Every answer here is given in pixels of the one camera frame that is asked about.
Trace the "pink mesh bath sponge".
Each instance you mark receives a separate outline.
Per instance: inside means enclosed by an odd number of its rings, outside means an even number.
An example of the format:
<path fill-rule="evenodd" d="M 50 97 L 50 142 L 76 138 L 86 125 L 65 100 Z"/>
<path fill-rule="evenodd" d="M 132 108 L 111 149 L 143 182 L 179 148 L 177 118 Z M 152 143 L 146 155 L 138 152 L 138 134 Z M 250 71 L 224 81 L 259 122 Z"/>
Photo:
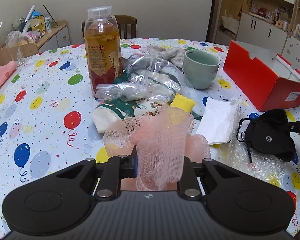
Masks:
<path fill-rule="evenodd" d="M 182 109 L 162 106 L 156 115 L 125 118 L 104 133 L 109 157 L 130 155 L 136 149 L 138 171 L 127 179 L 125 190 L 173 190 L 183 172 L 184 158 L 201 163 L 209 158 L 210 147 L 204 136 L 192 135 L 194 117 Z"/>

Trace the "christmas pattern sock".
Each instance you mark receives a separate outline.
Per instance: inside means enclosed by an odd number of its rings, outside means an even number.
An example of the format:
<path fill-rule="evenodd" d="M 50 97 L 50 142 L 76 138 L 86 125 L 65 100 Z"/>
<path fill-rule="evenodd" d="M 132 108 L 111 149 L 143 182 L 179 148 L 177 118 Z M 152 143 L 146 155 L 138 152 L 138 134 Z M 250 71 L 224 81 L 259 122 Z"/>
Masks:
<path fill-rule="evenodd" d="M 124 102 L 121 99 L 103 100 L 93 110 L 92 120 L 98 133 L 104 133 L 115 122 L 144 115 L 156 115 L 161 104 L 141 99 Z"/>

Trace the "white tissue pack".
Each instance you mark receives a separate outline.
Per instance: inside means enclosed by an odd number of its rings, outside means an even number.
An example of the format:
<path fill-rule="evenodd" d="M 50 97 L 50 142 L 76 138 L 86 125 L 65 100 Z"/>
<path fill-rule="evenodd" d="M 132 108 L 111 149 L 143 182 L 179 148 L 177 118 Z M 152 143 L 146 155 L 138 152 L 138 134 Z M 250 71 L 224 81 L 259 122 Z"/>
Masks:
<path fill-rule="evenodd" d="M 238 99 L 218 101 L 208 98 L 196 134 L 202 135 L 209 145 L 230 142 L 240 117 L 240 104 Z"/>

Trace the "yellow small sponge cloth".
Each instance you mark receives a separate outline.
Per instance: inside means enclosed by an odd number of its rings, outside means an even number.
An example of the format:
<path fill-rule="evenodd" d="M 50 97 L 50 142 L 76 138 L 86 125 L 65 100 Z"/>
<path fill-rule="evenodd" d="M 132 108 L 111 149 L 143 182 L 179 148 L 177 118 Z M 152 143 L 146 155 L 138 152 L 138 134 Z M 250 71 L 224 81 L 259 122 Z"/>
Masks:
<path fill-rule="evenodd" d="M 170 104 L 171 107 L 176 107 L 178 109 L 182 109 L 186 113 L 191 113 L 191 111 L 195 105 L 196 105 L 196 103 L 194 100 L 189 99 L 180 94 L 176 94 L 174 97 L 174 100 Z"/>

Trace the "clear bubble wrap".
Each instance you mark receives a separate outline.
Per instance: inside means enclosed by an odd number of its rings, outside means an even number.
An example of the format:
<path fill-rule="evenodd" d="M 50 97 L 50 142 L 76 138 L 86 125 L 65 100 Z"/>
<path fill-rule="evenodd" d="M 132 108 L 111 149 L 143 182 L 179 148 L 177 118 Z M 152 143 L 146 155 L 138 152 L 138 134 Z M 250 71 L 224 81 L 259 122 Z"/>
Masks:
<path fill-rule="evenodd" d="M 282 186 L 286 165 L 277 157 L 248 150 L 245 143 L 237 140 L 220 144 L 218 153 L 222 163 L 277 187 Z"/>

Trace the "red cardboard box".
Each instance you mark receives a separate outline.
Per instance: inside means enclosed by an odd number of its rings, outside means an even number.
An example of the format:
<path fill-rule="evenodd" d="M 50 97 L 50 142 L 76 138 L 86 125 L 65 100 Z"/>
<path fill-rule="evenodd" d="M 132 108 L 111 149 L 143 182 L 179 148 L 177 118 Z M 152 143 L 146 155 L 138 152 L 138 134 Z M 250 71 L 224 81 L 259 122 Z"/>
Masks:
<path fill-rule="evenodd" d="M 300 106 L 300 72 L 271 50 L 231 41 L 223 71 L 260 112 Z"/>

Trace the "balloon pattern tablecloth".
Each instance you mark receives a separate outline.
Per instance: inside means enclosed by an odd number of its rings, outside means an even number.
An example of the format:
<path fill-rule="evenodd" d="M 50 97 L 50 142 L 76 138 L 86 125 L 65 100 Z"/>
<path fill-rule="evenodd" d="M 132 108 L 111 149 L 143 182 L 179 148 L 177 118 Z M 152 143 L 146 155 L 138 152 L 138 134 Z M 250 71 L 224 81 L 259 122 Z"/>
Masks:
<path fill-rule="evenodd" d="M 198 49 L 219 58 L 216 79 L 208 90 L 194 99 L 196 107 L 207 97 L 230 101 L 242 99 L 241 117 L 261 115 L 244 93 L 223 72 L 229 47 L 209 42 L 135 38 L 121 40 L 124 58 L 147 54 L 147 46 Z M 47 50 L 33 55 L 20 66 L 0 89 L 0 239 L 10 229 L 2 215 L 2 202 L 14 188 L 25 185 L 85 158 L 102 156 L 106 160 L 103 135 L 93 126 L 92 98 L 84 44 Z M 68 128 L 64 118 L 70 112 L 79 124 Z M 300 230 L 300 135 L 292 133 L 296 145 L 294 159 L 285 171 L 274 172 L 265 180 L 280 185 L 293 200 L 296 210 L 287 231 L 295 236 Z"/>

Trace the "clear plastic bag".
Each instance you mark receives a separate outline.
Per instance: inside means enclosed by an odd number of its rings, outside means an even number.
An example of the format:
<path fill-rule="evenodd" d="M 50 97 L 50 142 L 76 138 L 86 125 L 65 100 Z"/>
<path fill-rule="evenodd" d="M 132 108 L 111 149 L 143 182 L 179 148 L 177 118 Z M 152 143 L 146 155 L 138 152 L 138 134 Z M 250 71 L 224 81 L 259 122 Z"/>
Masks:
<path fill-rule="evenodd" d="M 123 66 L 123 74 L 113 83 L 96 86 L 99 100 L 169 103 L 177 94 L 188 97 L 193 90 L 181 70 L 167 60 L 144 55 L 124 59 Z"/>

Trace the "amber tea plastic bottle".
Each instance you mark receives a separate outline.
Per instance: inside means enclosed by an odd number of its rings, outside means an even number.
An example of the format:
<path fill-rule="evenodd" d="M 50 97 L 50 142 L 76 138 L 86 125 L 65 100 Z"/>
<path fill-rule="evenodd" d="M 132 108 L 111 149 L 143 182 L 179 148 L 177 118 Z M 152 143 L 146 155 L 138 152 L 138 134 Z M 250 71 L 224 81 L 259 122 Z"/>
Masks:
<path fill-rule="evenodd" d="M 113 83 L 123 73 L 120 33 L 112 7 L 88 9 L 83 29 L 90 85 L 96 98 L 97 85 Z"/>

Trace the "pale green ceramic mug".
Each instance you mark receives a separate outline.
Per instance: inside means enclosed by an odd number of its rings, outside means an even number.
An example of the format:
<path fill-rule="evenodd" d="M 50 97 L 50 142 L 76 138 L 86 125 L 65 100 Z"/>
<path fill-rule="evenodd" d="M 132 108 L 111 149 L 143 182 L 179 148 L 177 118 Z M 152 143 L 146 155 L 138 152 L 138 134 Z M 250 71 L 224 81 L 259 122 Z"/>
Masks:
<path fill-rule="evenodd" d="M 205 51 L 187 50 L 183 61 L 183 72 L 194 89 L 207 89 L 216 78 L 220 60 Z"/>

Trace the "grey knitted cloth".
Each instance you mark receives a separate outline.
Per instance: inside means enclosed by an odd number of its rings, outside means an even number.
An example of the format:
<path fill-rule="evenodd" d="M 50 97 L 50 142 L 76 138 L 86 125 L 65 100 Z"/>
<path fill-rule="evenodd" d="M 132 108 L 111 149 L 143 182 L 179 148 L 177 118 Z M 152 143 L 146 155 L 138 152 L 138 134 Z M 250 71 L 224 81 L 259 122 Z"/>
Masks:
<path fill-rule="evenodd" d="M 147 46 L 147 51 L 150 56 L 169 61 L 178 68 L 183 67 L 185 50 L 180 47 L 167 49 L 156 45 L 149 45 Z"/>

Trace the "white wooden side cabinet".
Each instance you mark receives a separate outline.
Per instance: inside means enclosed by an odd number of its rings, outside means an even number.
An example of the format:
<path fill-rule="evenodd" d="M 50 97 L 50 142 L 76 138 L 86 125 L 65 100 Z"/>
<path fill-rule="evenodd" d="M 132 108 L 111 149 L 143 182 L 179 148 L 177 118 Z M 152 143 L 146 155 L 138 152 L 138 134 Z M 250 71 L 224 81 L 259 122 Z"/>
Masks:
<path fill-rule="evenodd" d="M 70 36 L 66 20 L 58 21 L 58 27 L 52 28 L 50 33 L 45 33 L 37 42 L 38 51 L 43 53 L 47 50 L 69 46 Z"/>

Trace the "brown wooden chair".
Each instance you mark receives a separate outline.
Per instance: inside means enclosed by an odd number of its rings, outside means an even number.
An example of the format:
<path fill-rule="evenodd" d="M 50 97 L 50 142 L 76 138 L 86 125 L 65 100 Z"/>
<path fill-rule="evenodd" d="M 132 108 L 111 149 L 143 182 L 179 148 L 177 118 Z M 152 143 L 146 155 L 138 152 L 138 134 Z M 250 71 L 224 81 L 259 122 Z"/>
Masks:
<path fill-rule="evenodd" d="M 83 38 L 90 41 L 115 41 L 120 38 L 136 38 L 136 18 L 127 15 L 101 14 L 89 16 L 82 23 Z"/>

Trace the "white wall cabinet unit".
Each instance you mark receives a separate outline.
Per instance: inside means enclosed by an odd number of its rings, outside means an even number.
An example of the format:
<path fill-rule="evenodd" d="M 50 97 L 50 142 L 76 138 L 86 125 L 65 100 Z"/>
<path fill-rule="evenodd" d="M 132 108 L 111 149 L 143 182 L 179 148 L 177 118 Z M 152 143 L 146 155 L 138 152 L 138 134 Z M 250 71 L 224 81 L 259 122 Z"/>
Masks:
<path fill-rule="evenodd" d="M 300 0 L 216 0 L 212 42 L 272 50 L 300 70 Z"/>

